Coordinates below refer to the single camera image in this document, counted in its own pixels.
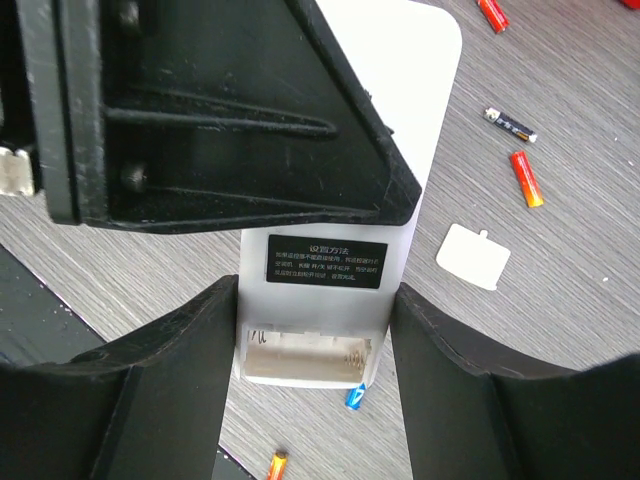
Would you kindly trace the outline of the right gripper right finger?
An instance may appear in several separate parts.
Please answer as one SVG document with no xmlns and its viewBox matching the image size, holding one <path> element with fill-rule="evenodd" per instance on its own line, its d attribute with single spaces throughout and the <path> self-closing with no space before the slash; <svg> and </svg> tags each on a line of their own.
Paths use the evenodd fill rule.
<svg viewBox="0 0 640 480">
<path fill-rule="evenodd" d="M 509 348 L 408 285 L 391 337 L 416 479 L 635 479 L 639 357 L 583 371 Z"/>
</svg>

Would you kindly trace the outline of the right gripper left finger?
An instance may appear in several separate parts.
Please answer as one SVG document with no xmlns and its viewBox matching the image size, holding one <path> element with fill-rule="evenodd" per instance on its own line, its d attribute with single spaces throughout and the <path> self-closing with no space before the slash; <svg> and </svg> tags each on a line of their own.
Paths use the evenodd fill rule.
<svg viewBox="0 0 640 480">
<path fill-rule="evenodd" d="M 64 364 L 1 368 L 5 479 L 209 479 L 234 357 L 227 275 Z"/>
</svg>

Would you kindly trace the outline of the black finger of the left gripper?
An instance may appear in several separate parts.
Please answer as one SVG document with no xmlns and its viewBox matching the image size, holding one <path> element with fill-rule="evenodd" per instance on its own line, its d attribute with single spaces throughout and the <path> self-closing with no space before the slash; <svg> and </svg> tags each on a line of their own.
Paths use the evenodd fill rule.
<svg viewBox="0 0 640 480">
<path fill-rule="evenodd" d="M 50 218 L 186 234 L 309 217 L 271 173 L 337 133 L 294 2 L 16 2 Z"/>
</svg>

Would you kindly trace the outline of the white battery cover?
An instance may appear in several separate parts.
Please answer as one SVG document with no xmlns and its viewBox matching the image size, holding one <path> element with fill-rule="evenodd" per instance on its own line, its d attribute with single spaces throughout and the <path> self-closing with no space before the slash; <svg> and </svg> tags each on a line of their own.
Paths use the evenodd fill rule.
<svg viewBox="0 0 640 480">
<path fill-rule="evenodd" d="M 460 280 L 495 291 L 511 251 L 490 240 L 488 232 L 474 232 L 452 224 L 437 252 L 436 263 Z"/>
</svg>

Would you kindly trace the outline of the white remote control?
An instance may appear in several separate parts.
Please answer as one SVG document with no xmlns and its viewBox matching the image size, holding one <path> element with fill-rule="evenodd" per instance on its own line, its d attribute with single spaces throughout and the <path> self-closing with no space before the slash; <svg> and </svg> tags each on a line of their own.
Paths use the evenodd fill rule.
<svg viewBox="0 0 640 480">
<path fill-rule="evenodd" d="M 311 208 L 241 235 L 235 369 L 265 385 L 351 388 L 376 374 L 458 69 L 445 10 L 296 1 L 337 133 L 282 148 L 275 187 Z"/>
</svg>

